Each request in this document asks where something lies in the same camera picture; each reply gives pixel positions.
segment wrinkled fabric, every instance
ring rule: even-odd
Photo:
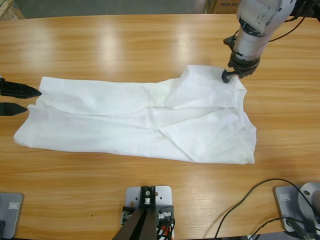
[[[42,95],[14,135],[30,148],[196,163],[253,164],[247,90],[223,69],[190,65],[158,83],[43,77]]]

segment wooden table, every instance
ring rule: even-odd
[[[292,29],[286,23],[274,37]],[[159,82],[186,65],[226,67],[223,39],[235,15],[118,15],[27,19],[0,23],[0,73],[38,88],[42,76],[113,82]],[[111,239],[120,228],[126,188],[169,185],[176,239],[213,237],[220,216],[254,184],[285,178],[320,181],[320,24],[306,19],[270,43],[244,108],[257,127],[255,164],[196,164],[106,153],[32,149],[13,135],[28,113],[1,117],[0,191],[25,196],[17,237]],[[23,106],[36,99],[1,97]],[[252,233],[277,217],[270,182],[256,189],[224,222],[220,236]],[[269,224],[261,232],[281,231]]]

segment wire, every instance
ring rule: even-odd
[[[279,36],[279,37],[277,37],[277,38],[275,38],[275,39],[270,40],[269,43],[270,43],[270,42],[273,42],[273,41],[275,41],[275,40],[278,40],[278,39],[282,39],[283,37],[289,35],[289,34],[292,33],[294,30],[296,30],[296,29],[300,26],[300,24],[302,24],[302,22],[305,20],[305,18],[306,18],[306,16],[307,16],[309,10],[310,10],[310,9],[312,8],[312,6],[313,6],[312,4],[310,4],[310,6],[307,7],[307,1],[305,1],[304,4],[305,4],[305,5],[304,5],[303,8],[305,8],[305,10],[304,10],[303,18],[300,20],[300,22],[299,22],[293,29],[291,29],[290,31],[288,31],[286,34],[284,34],[284,35],[282,35],[282,36]],[[294,21],[294,20],[296,20],[296,19],[297,19],[297,16],[295,16],[295,17],[293,17],[293,18],[285,21],[285,23],[286,23],[286,22],[290,22],[290,21]]]
[[[283,37],[285,37],[285,36],[287,36],[287,35],[289,35],[290,33],[292,33],[294,30],[296,30],[299,26],[300,26],[300,24],[302,24],[302,22],[305,20],[305,16],[301,19],[301,21],[293,28],[293,29],[291,29],[290,31],[288,31],[286,34],[283,34],[282,36],[279,36],[279,37],[277,37],[277,38],[275,38],[275,39],[272,39],[272,40],[270,40],[269,41],[269,43],[271,43],[271,42],[273,42],[273,41],[275,41],[275,40],[278,40],[278,39],[282,39]]]
[[[162,224],[158,226],[158,230],[156,231],[156,239],[160,240],[161,238],[163,238],[163,240],[172,240],[172,233],[174,231],[175,224],[176,220],[174,218],[171,220],[164,220]]]
[[[265,184],[265,183],[270,182],[270,181],[283,181],[283,182],[286,182],[286,183],[292,185],[292,186],[301,194],[301,196],[304,198],[304,200],[307,202],[307,204],[311,207],[311,209],[313,210],[313,213],[314,213],[315,215],[317,215],[318,217],[320,216],[320,215],[318,214],[318,212],[315,210],[315,208],[314,208],[314,207],[311,205],[311,203],[308,201],[308,199],[305,197],[305,195],[300,191],[300,189],[299,189],[296,185],[294,185],[292,182],[290,182],[290,181],[288,181],[288,180],[285,180],[285,179],[282,179],[282,178],[271,178],[271,179],[264,180],[264,181],[256,184],[255,186],[253,186],[253,187],[247,192],[247,194],[241,199],[241,201],[239,201],[239,202],[238,202],[236,205],[234,205],[229,211],[226,212],[226,214],[223,216],[222,220],[220,221],[220,224],[219,224],[219,226],[218,226],[218,228],[217,228],[217,230],[216,230],[216,233],[215,233],[215,236],[214,236],[213,240],[217,240],[218,233],[219,233],[220,228],[221,228],[224,220],[226,219],[226,217],[227,217],[233,210],[235,210],[237,207],[239,207],[240,204],[242,204],[242,203],[246,200],[246,198],[251,194],[251,192],[252,192],[253,190],[255,190],[255,189],[256,189],[257,187],[259,187],[260,185]]]
[[[0,221],[0,240],[3,239],[5,226],[6,226],[6,222],[5,221]]]
[[[261,234],[258,234],[254,240],[258,240],[260,238]]]
[[[272,223],[272,222],[277,221],[277,220],[283,220],[283,219],[291,219],[291,220],[293,220],[293,221],[295,221],[295,222],[302,223],[302,224],[304,224],[304,225],[306,225],[306,226],[308,226],[308,227],[311,227],[311,228],[313,228],[313,229],[315,229],[315,230],[320,231],[319,228],[316,228],[316,227],[314,227],[314,226],[312,226],[312,225],[306,224],[306,223],[304,223],[303,221],[300,221],[300,220],[295,219],[295,218],[290,217],[290,216],[284,216],[284,217],[276,217],[276,218],[274,218],[274,219],[271,219],[271,220],[266,221],[264,224],[262,224],[262,225],[251,235],[251,237],[250,237],[248,240],[251,240],[252,237],[253,237],[254,235],[256,235],[257,232],[259,232],[259,230],[262,229],[262,228],[264,228],[267,224]]]
[[[233,34],[233,36],[232,36],[232,38],[231,38],[231,43],[230,43],[230,49],[231,49],[231,52],[233,52],[234,54],[237,54],[237,55],[239,55],[239,56],[242,56],[242,54],[241,53],[239,53],[239,52],[236,52],[235,50],[234,50],[234,40],[235,40],[235,36],[236,36],[236,34],[239,32],[239,30],[237,30],[234,34]]]

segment cardboard box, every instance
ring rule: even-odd
[[[14,0],[0,0],[0,21],[25,19]]]
[[[235,14],[240,0],[206,0],[204,14]]]

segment bolt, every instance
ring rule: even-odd
[[[144,199],[144,204],[145,204],[145,205],[151,204],[151,198],[150,198],[150,197],[146,197],[146,198]]]

